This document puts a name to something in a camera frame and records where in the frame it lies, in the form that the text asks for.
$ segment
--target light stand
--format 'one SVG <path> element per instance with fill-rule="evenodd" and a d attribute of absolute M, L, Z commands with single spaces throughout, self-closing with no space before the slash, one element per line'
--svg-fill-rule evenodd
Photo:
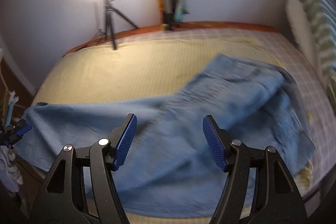
<path fill-rule="evenodd" d="M 127 18 L 127 16 L 125 16 L 121 11 L 119 11 L 117 8 L 114 8 L 112 5 L 112 1 L 114 0 L 104 0 L 105 2 L 105 39 L 107 38 L 107 30 L 110 29 L 113 49 L 116 50 L 117 45 L 116 45 L 115 37 L 114 37 L 112 13 L 116 12 L 120 17 L 122 17 L 125 21 L 131 24 L 135 29 L 139 29 L 139 27 L 134 22 L 132 22 L 129 18 Z"/>

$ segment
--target stand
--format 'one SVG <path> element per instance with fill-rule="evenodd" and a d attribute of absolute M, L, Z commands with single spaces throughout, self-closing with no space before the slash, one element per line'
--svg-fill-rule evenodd
<path fill-rule="evenodd" d="M 126 20 L 129 24 L 131 24 L 135 29 L 139 29 L 139 27 L 135 23 L 133 23 L 130 19 L 128 19 L 121 11 L 114 8 L 112 6 L 112 1 L 114 0 L 104 0 L 105 2 L 105 39 L 107 38 L 107 30 L 110 29 L 113 49 L 116 50 L 117 45 L 115 42 L 114 31 L 113 31 L 112 12 L 116 12 L 119 16 L 121 16 L 124 20 Z"/>

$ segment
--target blue cloth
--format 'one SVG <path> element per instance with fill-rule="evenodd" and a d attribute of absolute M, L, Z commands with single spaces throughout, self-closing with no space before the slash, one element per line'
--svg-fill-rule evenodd
<path fill-rule="evenodd" d="M 48 171 L 64 145 L 92 145 L 120 126 L 129 112 L 137 115 L 137 134 L 113 178 L 124 209 L 142 215 L 213 214 L 227 174 L 216 166 L 203 134 L 205 115 L 213 115 L 220 128 L 247 146 L 274 146 L 292 174 L 315 149 L 291 76 L 270 64 L 224 55 L 171 96 L 91 105 L 39 103 L 25 112 L 33 129 L 15 149 Z M 253 170 L 250 175 L 245 205 L 253 197 Z"/>

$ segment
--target tripod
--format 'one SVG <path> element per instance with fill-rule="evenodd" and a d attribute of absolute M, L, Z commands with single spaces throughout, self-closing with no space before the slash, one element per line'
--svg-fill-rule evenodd
<path fill-rule="evenodd" d="M 114 31 L 113 31 L 112 12 L 116 12 L 119 16 L 121 16 L 124 20 L 126 20 L 129 24 L 131 24 L 135 29 L 139 29 L 139 27 L 135 23 L 133 23 L 130 19 L 128 19 L 121 11 L 114 8 L 112 6 L 112 1 L 114 0 L 104 0 L 105 2 L 105 39 L 107 38 L 107 30 L 110 29 L 113 49 L 116 50 L 117 45 L 115 42 Z"/>

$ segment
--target ridged blue pad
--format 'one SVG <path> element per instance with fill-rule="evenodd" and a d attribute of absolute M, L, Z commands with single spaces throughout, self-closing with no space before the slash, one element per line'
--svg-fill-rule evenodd
<path fill-rule="evenodd" d="M 203 133 L 207 139 L 211 152 L 215 157 L 216 165 L 224 171 L 227 166 L 225 161 L 225 149 L 218 139 L 216 131 L 212 127 L 208 117 L 203 118 Z"/>
<path fill-rule="evenodd" d="M 118 170 L 119 167 L 124 164 L 136 130 L 137 130 L 137 117 L 134 115 L 131 121 L 129 122 L 125 130 L 125 133 L 121 137 L 121 140 L 116 148 L 115 160 L 113 161 L 113 166 L 116 170 Z"/>

